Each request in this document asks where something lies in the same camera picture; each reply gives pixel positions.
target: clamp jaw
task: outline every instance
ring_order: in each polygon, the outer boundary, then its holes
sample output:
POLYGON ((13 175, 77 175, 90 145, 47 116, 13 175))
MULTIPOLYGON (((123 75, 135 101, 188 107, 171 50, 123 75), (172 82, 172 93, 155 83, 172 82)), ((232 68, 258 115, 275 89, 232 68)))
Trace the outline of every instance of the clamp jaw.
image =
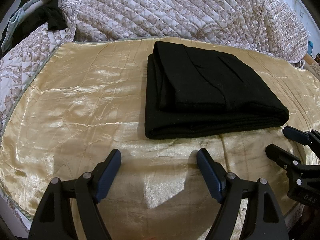
POLYGON ((264 178, 256 182, 226 172, 206 149, 197 153, 197 163, 211 196, 221 207, 206 240, 229 240, 239 213, 241 199, 248 199, 239 240, 289 240, 276 197, 264 178))
MULTIPOLYGON (((320 133, 316 130, 300 131, 291 126, 283 129, 288 139, 302 145, 308 145, 320 158, 320 133)), ((320 165, 304 165, 298 157, 270 144, 266 147, 266 155, 278 166, 287 171, 289 179, 288 197, 316 210, 320 209, 320 165)), ((289 232, 290 239, 316 240, 320 234, 320 212, 311 214, 311 218, 303 223, 299 220, 289 232)))

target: gold satin bedspread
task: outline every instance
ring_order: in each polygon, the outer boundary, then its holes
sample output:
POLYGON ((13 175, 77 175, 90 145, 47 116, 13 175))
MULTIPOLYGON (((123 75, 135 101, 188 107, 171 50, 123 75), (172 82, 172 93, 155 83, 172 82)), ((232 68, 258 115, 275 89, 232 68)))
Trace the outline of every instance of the gold satin bedspread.
MULTIPOLYGON (((240 178, 265 177, 284 214, 285 171, 270 161, 274 143, 316 164, 307 147, 288 141, 281 128, 193 139, 150 140, 144 135, 147 58, 156 40, 234 54, 251 66, 289 109, 288 125, 320 130, 320 83, 308 71, 258 52, 179 38, 67 43, 52 56, 17 104, 0 149, 3 190, 34 215, 53 177, 75 179, 118 148, 122 165, 99 204, 113 240, 205 239, 219 209, 196 165, 196 151, 240 178)), ((79 239, 85 239, 72 202, 79 239)), ((232 239, 244 219, 241 207, 232 239)))

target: black fabric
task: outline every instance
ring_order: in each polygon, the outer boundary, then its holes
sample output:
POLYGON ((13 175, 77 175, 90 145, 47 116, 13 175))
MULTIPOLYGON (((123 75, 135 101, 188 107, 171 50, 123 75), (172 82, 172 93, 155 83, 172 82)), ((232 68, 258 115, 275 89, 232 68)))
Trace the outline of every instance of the black fabric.
POLYGON ((288 109, 237 57, 157 41, 148 57, 145 134, 193 138, 278 127, 288 109))
POLYGON ((48 30, 56 31, 67 28, 58 7, 58 0, 51 0, 36 9, 16 28, 12 36, 12 48, 45 22, 48 22, 48 30))

